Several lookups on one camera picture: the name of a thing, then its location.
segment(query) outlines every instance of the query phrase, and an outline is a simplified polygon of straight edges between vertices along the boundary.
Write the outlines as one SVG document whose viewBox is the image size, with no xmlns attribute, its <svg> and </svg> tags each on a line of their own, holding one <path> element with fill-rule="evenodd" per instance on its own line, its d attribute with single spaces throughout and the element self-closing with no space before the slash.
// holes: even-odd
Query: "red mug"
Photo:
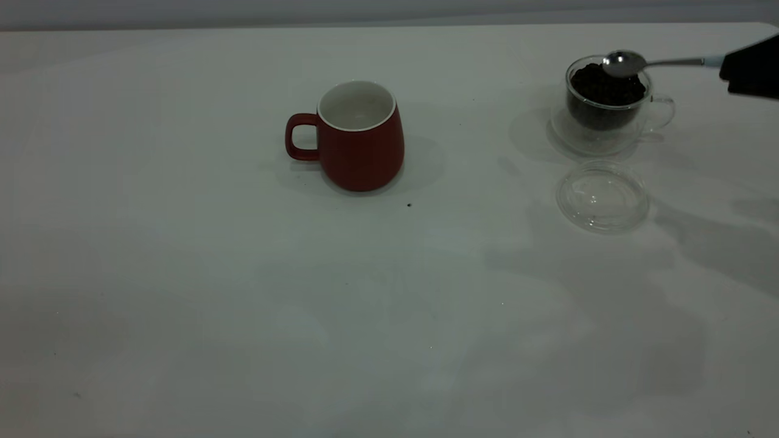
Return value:
<svg viewBox="0 0 779 438">
<path fill-rule="evenodd" d="M 316 149 L 298 149 L 292 130 L 316 126 Z M 325 93 L 316 114 L 296 114 L 287 121 L 287 154 L 319 161 L 338 186 L 355 192 L 382 187 L 403 164 L 403 126 L 395 96 L 377 83 L 353 80 Z"/>
</svg>

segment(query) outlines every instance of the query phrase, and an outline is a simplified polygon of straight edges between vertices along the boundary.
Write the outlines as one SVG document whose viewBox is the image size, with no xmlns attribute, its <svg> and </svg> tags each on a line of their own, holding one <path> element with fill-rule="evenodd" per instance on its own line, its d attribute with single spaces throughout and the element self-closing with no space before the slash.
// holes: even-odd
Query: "coffee beans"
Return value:
<svg viewBox="0 0 779 438">
<path fill-rule="evenodd" d="M 626 78 L 611 77 L 600 64 L 589 64 L 574 73 L 571 85 L 586 99 L 616 107 L 640 101 L 647 92 L 637 75 Z"/>
<path fill-rule="evenodd" d="M 643 99 L 647 88 L 638 76 L 614 78 L 600 64 L 588 64 L 570 79 L 571 86 L 588 101 L 609 106 L 630 105 Z M 619 129 L 630 123 L 639 108 L 601 108 L 568 92 L 568 111 L 577 122 L 595 131 Z"/>
</svg>

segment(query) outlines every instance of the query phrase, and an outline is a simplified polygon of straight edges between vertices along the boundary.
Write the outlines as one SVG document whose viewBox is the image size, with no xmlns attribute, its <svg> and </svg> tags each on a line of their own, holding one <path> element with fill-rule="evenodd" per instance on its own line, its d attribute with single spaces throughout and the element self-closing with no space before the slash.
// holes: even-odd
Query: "white table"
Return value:
<svg viewBox="0 0 779 438">
<path fill-rule="evenodd" d="M 547 138 L 580 56 L 774 32 L 0 34 L 0 436 L 779 436 L 779 103 L 655 69 L 619 237 L 559 213 Z M 407 137 L 372 196 L 284 152 L 352 78 Z"/>
</svg>

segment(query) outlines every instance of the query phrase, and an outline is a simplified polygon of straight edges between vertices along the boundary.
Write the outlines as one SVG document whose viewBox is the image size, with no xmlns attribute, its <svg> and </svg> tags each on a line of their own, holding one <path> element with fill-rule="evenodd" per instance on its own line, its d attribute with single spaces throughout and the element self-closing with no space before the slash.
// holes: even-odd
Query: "clear plastic lid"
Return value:
<svg viewBox="0 0 779 438">
<path fill-rule="evenodd" d="M 649 213 L 649 197 L 635 172 L 615 161 L 585 161 L 557 189 L 562 213 L 585 230 L 616 234 L 638 227 Z"/>
</svg>

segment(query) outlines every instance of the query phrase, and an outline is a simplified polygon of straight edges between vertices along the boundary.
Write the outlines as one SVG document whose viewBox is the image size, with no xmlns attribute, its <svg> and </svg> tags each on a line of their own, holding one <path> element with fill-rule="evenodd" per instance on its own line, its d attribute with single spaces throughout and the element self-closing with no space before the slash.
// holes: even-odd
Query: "spoon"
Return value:
<svg viewBox="0 0 779 438">
<path fill-rule="evenodd" d="M 641 54 L 634 51 L 617 50 L 603 58 L 603 71 L 615 78 L 626 78 L 653 65 L 703 65 L 719 68 L 722 66 L 724 59 L 724 56 L 708 56 L 706 58 L 665 59 L 663 61 L 647 62 Z"/>
</svg>

